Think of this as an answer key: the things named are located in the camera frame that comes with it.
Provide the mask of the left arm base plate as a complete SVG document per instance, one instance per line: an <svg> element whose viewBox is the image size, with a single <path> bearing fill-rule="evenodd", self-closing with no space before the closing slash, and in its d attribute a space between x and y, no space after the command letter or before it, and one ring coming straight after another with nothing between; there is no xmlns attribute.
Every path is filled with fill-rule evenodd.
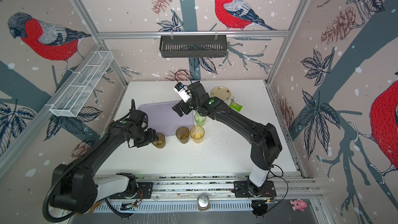
<svg viewBox="0 0 398 224"><path fill-rule="evenodd" d="M133 189L127 189L124 192L116 193L109 198L112 200L140 200L150 199L153 190L152 182L138 182Z"/></svg>

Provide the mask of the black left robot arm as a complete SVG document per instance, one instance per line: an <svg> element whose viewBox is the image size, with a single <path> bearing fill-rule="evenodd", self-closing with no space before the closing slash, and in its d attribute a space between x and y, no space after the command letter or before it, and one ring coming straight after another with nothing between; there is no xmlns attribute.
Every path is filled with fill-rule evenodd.
<svg viewBox="0 0 398 224"><path fill-rule="evenodd" d="M94 176L108 157L130 140L134 142L132 147L143 147L157 140L157 133L136 121L118 120L109 125L106 135L84 155L70 164L58 165L52 173L51 187L43 202L44 217L55 222L56 218L49 212L50 206L68 210L72 215L83 214L103 199Z"/></svg>

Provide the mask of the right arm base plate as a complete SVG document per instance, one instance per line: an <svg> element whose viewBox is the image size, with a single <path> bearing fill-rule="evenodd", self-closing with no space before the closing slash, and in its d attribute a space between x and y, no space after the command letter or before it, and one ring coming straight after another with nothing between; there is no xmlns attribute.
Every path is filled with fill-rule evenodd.
<svg viewBox="0 0 398 224"><path fill-rule="evenodd" d="M277 195L274 183L271 180L266 180L260 187L257 187L249 179L246 181L234 181L231 192L235 194L236 198L275 198Z"/></svg>

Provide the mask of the bright green glass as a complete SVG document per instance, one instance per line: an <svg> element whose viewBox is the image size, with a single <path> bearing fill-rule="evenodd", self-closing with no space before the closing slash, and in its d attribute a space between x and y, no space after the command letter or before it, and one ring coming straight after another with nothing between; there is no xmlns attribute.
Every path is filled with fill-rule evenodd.
<svg viewBox="0 0 398 224"><path fill-rule="evenodd" d="M199 113L194 115L194 120L196 125L203 126L206 122L206 116L201 116Z"/></svg>

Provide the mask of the pink plush toy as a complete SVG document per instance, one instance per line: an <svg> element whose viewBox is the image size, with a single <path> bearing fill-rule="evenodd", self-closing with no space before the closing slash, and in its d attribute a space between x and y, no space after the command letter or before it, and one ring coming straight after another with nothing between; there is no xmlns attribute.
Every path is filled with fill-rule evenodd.
<svg viewBox="0 0 398 224"><path fill-rule="evenodd" d="M290 204L292 205L292 209L294 211L304 212L307 208L307 203L301 199L290 200Z"/></svg>

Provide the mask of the cream small plate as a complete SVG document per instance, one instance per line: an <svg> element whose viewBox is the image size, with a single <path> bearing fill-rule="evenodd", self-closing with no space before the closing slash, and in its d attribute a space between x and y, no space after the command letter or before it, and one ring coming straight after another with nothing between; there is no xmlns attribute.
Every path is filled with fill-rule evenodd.
<svg viewBox="0 0 398 224"><path fill-rule="evenodd" d="M232 93L231 90L224 86L217 86L211 90L212 97L218 97L223 101L228 101L231 99Z"/></svg>

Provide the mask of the lilac plastic tray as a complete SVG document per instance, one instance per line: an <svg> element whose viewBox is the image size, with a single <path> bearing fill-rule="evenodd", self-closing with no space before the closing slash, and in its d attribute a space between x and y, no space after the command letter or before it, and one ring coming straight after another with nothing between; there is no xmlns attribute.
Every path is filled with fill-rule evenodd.
<svg viewBox="0 0 398 224"><path fill-rule="evenodd" d="M143 104L138 109L148 115L148 127L164 136L173 136L180 127L194 126L193 112L180 117L172 107L178 101Z"/></svg>

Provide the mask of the silver round object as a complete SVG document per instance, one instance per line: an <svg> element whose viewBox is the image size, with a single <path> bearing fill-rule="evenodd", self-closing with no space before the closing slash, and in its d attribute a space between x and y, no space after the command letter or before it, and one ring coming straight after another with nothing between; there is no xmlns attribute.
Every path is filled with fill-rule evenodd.
<svg viewBox="0 0 398 224"><path fill-rule="evenodd" d="M199 195L197 198L198 210L205 211L210 208L210 200L207 195Z"/></svg>

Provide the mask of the green snack packet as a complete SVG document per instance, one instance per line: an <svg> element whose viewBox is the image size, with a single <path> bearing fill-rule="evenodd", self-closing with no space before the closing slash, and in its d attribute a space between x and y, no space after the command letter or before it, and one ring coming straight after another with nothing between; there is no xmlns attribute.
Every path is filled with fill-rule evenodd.
<svg viewBox="0 0 398 224"><path fill-rule="evenodd" d="M237 112L240 112L243 106L238 104L238 103L236 103L235 101L231 100L231 103L230 103L229 107L234 109Z"/></svg>

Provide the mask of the horizontal aluminium bar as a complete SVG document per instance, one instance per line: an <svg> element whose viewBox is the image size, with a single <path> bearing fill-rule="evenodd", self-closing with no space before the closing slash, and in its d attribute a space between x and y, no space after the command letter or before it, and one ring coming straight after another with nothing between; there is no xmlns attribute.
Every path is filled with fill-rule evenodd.
<svg viewBox="0 0 398 224"><path fill-rule="evenodd" d="M101 40L109 39L157 39L161 36L204 36L213 37L225 35L226 37L289 37L288 30L251 30L251 31L184 31L184 32L99 32L97 37Z"/></svg>

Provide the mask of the amber yellow glass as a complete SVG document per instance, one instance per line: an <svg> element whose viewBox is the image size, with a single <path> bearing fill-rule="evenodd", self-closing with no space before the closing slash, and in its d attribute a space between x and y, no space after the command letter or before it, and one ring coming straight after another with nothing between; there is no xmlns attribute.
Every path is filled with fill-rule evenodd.
<svg viewBox="0 0 398 224"><path fill-rule="evenodd" d="M203 142L204 135L205 135L205 130L199 125L193 126L190 129L190 137L193 139L193 141L196 144Z"/></svg>

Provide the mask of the brown textured glass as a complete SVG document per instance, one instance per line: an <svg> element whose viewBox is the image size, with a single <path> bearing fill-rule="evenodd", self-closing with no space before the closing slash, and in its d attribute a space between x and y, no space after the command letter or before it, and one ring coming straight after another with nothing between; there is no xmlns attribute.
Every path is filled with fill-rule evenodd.
<svg viewBox="0 0 398 224"><path fill-rule="evenodd" d="M166 141L165 141L165 136L162 133L157 133L157 138L155 141L152 142L152 144L156 147L156 148L164 148Z"/></svg>
<svg viewBox="0 0 398 224"><path fill-rule="evenodd" d="M182 143L186 144L189 141L190 138L190 130L187 127L179 127L176 130L176 137L177 139Z"/></svg>

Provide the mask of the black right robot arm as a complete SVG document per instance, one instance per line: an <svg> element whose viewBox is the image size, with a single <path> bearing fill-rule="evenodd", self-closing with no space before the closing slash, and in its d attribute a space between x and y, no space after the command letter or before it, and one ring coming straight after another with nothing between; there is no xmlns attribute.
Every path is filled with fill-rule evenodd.
<svg viewBox="0 0 398 224"><path fill-rule="evenodd" d="M181 101L172 109L180 117L195 110L201 116L227 125L251 144L250 157L255 166L249 175L247 187L252 196L261 196L265 192L271 167L283 150L275 126L255 122L233 110L220 98L210 97L200 82L188 86L178 82L174 91Z"/></svg>

